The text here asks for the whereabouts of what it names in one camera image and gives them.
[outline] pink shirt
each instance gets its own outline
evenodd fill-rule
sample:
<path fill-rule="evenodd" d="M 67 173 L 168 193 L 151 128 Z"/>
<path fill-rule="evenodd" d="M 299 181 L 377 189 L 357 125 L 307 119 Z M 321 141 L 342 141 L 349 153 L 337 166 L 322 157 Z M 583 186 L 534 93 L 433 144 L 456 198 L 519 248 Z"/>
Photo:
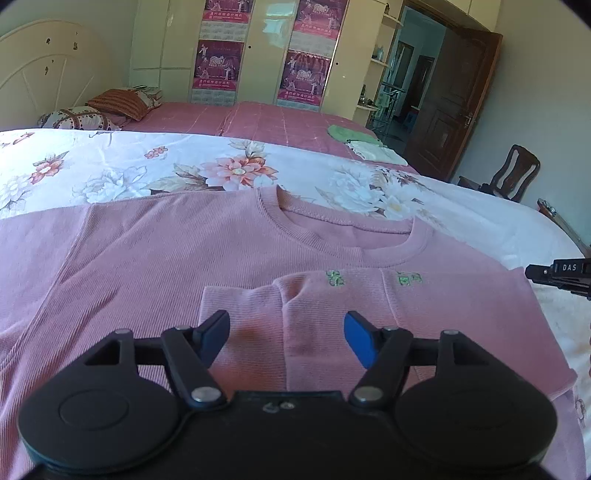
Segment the pink shirt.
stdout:
<path fill-rule="evenodd" d="M 337 212 L 273 187 L 35 212 L 2 220 L 0 238 L 0 478 L 31 467 L 18 407 L 60 368 L 116 328 L 156 336 L 219 308 L 232 333 L 213 373 L 228 391 L 347 391 L 362 372 L 341 337 L 349 309 L 416 336 L 460 329 L 555 398 L 553 451 L 569 465 L 559 473 L 584 472 L 565 399 L 575 375 L 522 271 L 421 220 Z M 327 282 L 331 270 L 344 285 Z"/>

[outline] ribbed neckline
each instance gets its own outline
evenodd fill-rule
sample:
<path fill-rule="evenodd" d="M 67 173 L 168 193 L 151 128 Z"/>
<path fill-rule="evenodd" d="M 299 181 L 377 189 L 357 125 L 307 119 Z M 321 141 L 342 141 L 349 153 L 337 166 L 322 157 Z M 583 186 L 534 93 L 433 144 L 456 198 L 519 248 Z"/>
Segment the ribbed neckline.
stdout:
<path fill-rule="evenodd" d="M 319 252 L 364 267 L 390 267 L 406 262 L 427 246 L 433 234 L 433 228 L 416 217 L 393 221 L 340 212 L 304 202 L 277 186 L 256 189 L 256 195 L 261 213 L 283 234 Z M 335 225 L 353 226 L 369 232 L 400 233 L 408 237 L 403 243 L 392 247 L 373 249 L 346 247 L 329 242 L 315 232 L 297 225 L 284 213 L 284 210 Z"/>

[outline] chair backrest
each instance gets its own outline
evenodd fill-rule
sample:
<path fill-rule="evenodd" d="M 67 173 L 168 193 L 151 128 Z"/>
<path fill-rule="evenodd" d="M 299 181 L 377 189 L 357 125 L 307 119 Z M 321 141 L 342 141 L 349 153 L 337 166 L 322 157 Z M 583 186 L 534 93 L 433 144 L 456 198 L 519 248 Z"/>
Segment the chair backrest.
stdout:
<path fill-rule="evenodd" d="M 503 181 L 503 185 L 499 187 L 498 183 L 502 176 L 509 169 L 509 165 L 511 165 L 511 159 L 513 158 L 513 153 L 515 152 L 517 152 L 515 166 Z M 523 181 L 519 187 L 519 190 L 517 190 L 517 193 L 513 195 L 512 198 L 509 198 L 509 194 L 515 190 L 515 187 L 517 187 L 519 181 L 525 176 L 526 173 L 529 172 L 531 167 L 534 167 L 533 171 Z M 491 187 L 503 195 L 503 197 L 512 200 L 513 202 L 520 202 L 523 198 L 523 194 L 525 193 L 525 189 L 529 186 L 539 171 L 540 161 L 537 159 L 537 157 L 532 152 L 526 150 L 524 147 L 520 145 L 513 145 L 509 151 L 509 155 L 507 156 L 505 164 L 492 178 Z"/>

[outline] brown door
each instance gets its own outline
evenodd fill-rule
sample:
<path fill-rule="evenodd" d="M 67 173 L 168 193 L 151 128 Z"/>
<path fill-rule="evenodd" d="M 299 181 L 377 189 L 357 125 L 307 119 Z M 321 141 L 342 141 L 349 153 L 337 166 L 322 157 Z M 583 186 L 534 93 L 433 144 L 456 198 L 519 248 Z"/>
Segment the brown door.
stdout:
<path fill-rule="evenodd" d="M 404 104 L 400 110 L 400 118 L 402 120 L 406 118 L 412 106 L 418 107 L 418 104 L 421 103 L 421 98 L 427 86 L 427 80 L 434 61 L 435 59 L 433 57 L 419 55 L 417 66 L 414 68 L 413 78 L 408 87 L 408 93 L 404 98 Z"/>
<path fill-rule="evenodd" d="M 447 29 L 403 155 L 421 175 L 451 178 L 491 82 L 501 38 L 468 28 Z"/>

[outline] green embroidery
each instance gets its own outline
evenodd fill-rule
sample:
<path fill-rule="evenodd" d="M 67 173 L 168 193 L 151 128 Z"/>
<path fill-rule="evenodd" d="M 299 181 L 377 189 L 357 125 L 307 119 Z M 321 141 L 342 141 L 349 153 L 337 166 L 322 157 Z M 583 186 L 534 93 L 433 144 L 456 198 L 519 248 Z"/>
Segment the green embroidery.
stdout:
<path fill-rule="evenodd" d="M 326 276 L 329 278 L 329 284 L 331 287 L 342 287 L 345 285 L 345 280 L 340 276 L 338 270 L 329 270 L 326 272 Z"/>
<path fill-rule="evenodd" d="M 423 283 L 423 278 L 418 273 L 397 272 L 397 274 L 398 274 L 398 282 L 403 287 L 408 287 L 408 286 L 412 285 L 413 282 Z"/>

